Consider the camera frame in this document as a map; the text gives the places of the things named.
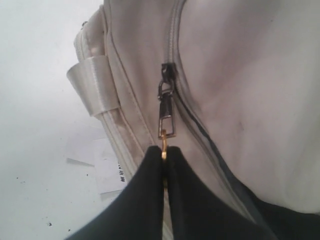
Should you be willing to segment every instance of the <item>white strap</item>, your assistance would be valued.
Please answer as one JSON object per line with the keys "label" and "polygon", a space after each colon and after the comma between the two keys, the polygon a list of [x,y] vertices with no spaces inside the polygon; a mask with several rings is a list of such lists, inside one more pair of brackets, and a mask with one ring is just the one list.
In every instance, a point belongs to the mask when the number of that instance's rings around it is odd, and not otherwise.
{"label": "white strap", "polygon": [[74,65],[67,77],[90,116],[120,108],[107,56],[94,56]]}

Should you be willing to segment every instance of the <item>gold clasp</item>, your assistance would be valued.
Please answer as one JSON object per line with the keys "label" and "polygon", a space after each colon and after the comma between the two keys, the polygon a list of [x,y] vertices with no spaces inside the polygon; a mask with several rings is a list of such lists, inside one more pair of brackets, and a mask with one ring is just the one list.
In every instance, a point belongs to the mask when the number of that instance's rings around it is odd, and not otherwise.
{"label": "gold clasp", "polygon": [[162,139],[162,159],[165,161],[167,159],[167,131],[165,129],[162,129],[161,131],[161,139]]}

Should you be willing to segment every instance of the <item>zipper pull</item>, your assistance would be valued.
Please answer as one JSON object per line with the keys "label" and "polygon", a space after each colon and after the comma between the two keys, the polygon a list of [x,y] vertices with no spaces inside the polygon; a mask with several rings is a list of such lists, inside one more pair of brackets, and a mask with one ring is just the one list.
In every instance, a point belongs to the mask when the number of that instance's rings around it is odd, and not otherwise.
{"label": "zipper pull", "polygon": [[160,100],[158,138],[172,138],[176,136],[174,120],[173,94],[175,91],[174,63],[162,64],[162,80],[158,87],[158,99]]}

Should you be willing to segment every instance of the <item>white leather bag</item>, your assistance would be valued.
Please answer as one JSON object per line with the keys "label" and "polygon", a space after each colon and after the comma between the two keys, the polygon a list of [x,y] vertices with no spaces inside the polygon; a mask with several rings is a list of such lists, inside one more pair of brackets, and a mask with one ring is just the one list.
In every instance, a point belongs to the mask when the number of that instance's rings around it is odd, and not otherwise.
{"label": "white leather bag", "polygon": [[246,218],[262,221],[241,183],[265,202],[318,213],[319,9],[318,0],[105,0],[77,35],[67,76],[128,179],[165,129]]}

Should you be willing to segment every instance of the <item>white paper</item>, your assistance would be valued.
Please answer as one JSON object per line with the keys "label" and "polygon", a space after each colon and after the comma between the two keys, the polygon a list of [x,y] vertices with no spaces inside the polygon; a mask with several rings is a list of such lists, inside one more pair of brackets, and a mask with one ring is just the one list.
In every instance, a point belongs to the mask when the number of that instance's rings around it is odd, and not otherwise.
{"label": "white paper", "polygon": [[89,125],[81,125],[68,139],[65,157],[89,165],[94,165],[93,141],[106,138],[105,131]]}
{"label": "white paper", "polygon": [[122,190],[127,181],[107,139],[93,141],[94,168],[100,194]]}

